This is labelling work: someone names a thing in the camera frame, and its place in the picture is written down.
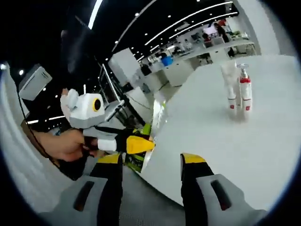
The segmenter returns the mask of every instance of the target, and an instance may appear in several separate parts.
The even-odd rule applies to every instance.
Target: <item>ceiling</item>
[[[4,58],[0,60],[8,59],[12,67],[16,70],[23,69],[25,72],[34,64],[40,63],[53,77],[46,90],[42,91],[35,101],[26,103],[31,111],[29,120],[39,120],[35,127],[48,129],[60,120],[64,120],[45,122],[47,118],[62,115],[59,101],[60,93],[62,88],[66,87],[68,80],[72,80],[72,77],[64,76],[65,72],[61,70],[60,66],[61,31],[68,29],[66,21],[68,21],[70,15],[76,15],[83,23],[88,24],[95,2],[96,0],[72,2],[63,0],[60,5],[56,5],[52,1],[49,1],[49,3],[44,1],[43,4],[26,4],[17,9],[14,8],[14,11],[10,14],[12,22],[8,24],[9,32],[6,35],[8,45],[6,46]],[[99,66],[94,56],[101,64],[106,63],[106,58],[109,59],[113,53],[125,48],[134,48],[132,51],[136,53],[135,57],[137,59],[141,56],[148,56],[151,47],[161,45],[161,43],[165,45],[171,41],[172,39],[169,39],[169,37],[178,32],[174,31],[175,28],[182,25],[184,21],[145,45],[159,32],[198,10],[224,1],[157,0],[145,9],[150,2],[151,0],[102,1],[92,28],[93,39],[89,43],[89,49],[86,50],[85,59],[80,62],[83,66],[78,74],[82,76],[83,80],[79,82],[79,87],[86,84],[87,92],[100,89],[97,81]],[[234,5],[231,7],[231,12],[237,12]],[[225,5],[221,5],[197,13],[185,21],[193,25],[229,12]],[[124,30],[134,19],[135,21],[120,39]]]

